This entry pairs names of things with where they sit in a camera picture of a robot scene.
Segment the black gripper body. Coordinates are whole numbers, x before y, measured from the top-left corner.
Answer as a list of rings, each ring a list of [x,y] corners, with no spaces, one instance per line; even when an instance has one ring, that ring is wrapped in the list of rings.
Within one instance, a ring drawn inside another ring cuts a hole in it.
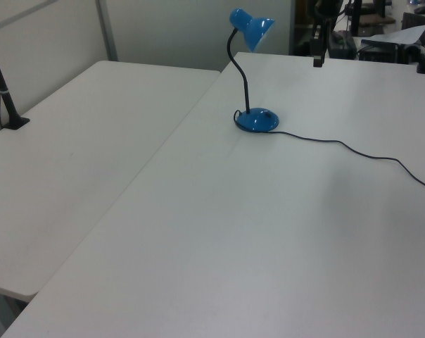
[[[310,38],[310,53],[313,58],[325,58],[326,35],[319,33]]]

